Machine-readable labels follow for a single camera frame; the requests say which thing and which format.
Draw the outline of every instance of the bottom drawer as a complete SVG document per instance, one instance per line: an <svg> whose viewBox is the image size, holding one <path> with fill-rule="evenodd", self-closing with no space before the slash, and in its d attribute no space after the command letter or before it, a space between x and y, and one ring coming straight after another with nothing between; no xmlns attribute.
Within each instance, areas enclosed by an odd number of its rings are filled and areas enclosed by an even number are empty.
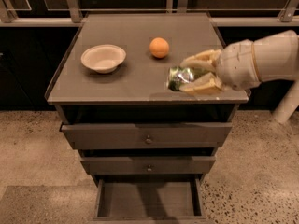
<svg viewBox="0 0 299 224"><path fill-rule="evenodd" d="M82 158L89 175L206 174L215 157L101 157Z"/></svg>
<svg viewBox="0 0 299 224"><path fill-rule="evenodd" d="M93 223L200 224L206 220L198 175L99 178Z"/></svg>

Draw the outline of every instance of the orange ball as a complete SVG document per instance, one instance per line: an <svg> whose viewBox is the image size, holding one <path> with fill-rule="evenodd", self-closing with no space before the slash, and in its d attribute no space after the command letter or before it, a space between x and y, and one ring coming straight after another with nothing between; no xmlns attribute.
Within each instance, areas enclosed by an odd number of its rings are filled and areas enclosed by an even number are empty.
<svg viewBox="0 0 299 224"><path fill-rule="evenodd" d="M149 44L150 53L156 58L164 58L169 52L169 45L163 38L154 38Z"/></svg>

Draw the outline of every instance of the gray tabletop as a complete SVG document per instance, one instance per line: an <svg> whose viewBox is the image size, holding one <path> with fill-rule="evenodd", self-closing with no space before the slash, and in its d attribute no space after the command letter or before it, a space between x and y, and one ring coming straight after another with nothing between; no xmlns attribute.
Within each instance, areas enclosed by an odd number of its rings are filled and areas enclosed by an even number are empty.
<svg viewBox="0 0 299 224"><path fill-rule="evenodd" d="M167 57L150 55L150 41L163 37ZM93 46L112 44L126 51L125 61L111 74L84 67L82 53ZM168 70L193 54L222 49L206 14L91 14L87 18L48 102L53 105L147 103L245 103L244 91L192 97L166 87Z"/></svg>

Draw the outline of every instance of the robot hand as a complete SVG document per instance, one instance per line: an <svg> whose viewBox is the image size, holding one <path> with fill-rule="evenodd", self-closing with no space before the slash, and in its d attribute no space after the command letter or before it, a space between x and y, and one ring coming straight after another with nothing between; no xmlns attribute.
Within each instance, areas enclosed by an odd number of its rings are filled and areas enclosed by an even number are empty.
<svg viewBox="0 0 299 224"><path fill-rule="evenodd" d="M179 89L207 94L227 89L244 90L275 79L299 79L298 36L294 31L252 42L244 40L223 51L207 50L188 57L180 67L202 68L207 74Z"/></svg>

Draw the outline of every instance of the floor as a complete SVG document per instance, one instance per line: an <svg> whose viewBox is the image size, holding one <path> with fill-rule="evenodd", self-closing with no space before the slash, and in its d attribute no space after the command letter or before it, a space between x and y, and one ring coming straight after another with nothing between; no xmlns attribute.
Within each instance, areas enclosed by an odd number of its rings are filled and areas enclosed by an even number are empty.
<svg viewBox="0 0 299 224"><path fill-rule="evenodd" d="M1 224L93 218L96 186L59 127L56 112L0 112ZM238 111L201 188L215 223L299 223L299 113Z"/></svg>

